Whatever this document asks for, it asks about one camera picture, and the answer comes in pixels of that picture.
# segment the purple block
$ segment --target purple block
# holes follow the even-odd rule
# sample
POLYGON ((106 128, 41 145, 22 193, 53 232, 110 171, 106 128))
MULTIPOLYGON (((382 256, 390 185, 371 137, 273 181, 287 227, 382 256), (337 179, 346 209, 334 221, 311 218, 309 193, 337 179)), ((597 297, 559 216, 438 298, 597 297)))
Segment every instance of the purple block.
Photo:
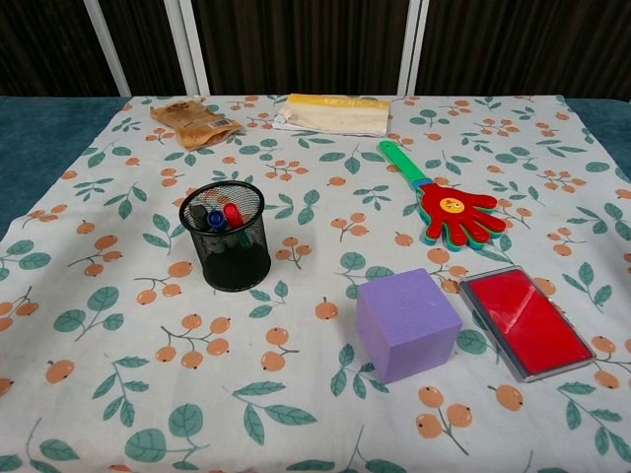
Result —
POLYGON ((424 269, 359 287, 357 330, 382 382, 446 362, 462 321, 424 269))

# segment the dark curtain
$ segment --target dark curtain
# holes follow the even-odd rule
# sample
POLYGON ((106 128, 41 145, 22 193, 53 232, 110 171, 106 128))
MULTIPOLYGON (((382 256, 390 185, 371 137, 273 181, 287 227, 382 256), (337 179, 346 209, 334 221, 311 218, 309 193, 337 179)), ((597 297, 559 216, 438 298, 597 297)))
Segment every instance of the dark curtain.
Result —
POLYGON ((0 71, 0 95, 118 95, 82 0, 0 2, 0 71))
POLYGON ((193 0, 213 94, 395 94, 407 0, 193 0))
POLYGON ((628 0, 432 0, 418 95, 631 98, 628 0))
POLYGON ((100 0, 99 4, 131 95, 185 95, 165 3, 100 0))

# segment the blue marker cap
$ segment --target blue marker cap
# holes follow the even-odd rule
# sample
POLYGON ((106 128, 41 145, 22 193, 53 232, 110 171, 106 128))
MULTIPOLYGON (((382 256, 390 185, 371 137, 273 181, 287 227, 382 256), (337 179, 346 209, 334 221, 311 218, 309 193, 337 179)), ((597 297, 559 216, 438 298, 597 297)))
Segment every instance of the blue marker cap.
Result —
POLYGON ((226 217, 224 216, 224 213, 221 210, 211 210, 210 212, 208 212, 207 220, 208 220, 208 225, 210 225, 210 227, 215 232, 222 232, 228 226, 226 217))

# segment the smiley face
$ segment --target smiley face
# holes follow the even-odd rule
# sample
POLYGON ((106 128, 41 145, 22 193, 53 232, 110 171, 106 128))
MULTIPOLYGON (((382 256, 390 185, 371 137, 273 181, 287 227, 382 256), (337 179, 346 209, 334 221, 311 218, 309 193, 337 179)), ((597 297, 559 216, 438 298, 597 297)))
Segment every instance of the smiley face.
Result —
POLYGON ((446 197, 439 203, 441 209, 450 214, 459 214, 464 210, 464 204, 452 197, 446 197))

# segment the mesh pencil holder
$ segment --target mesh pencil holder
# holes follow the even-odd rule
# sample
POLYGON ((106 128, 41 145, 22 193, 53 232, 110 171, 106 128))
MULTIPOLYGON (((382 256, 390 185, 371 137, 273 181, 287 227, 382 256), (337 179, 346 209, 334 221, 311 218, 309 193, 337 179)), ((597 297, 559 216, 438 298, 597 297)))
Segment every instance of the mesh pencil holder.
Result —
POLYGON ((244 291, 267 275, 271 259, 263 226, 264 205, 260 190, 237 180, 205 185, 182 202, 179 219, 190 232, 204 269, 204 279, 213 288, 244 291), (223 209, 229 202, 238 206, 244 224, 223 232, 204 228, 204 219, 198 215, 199 206, 210 212, 223 209))

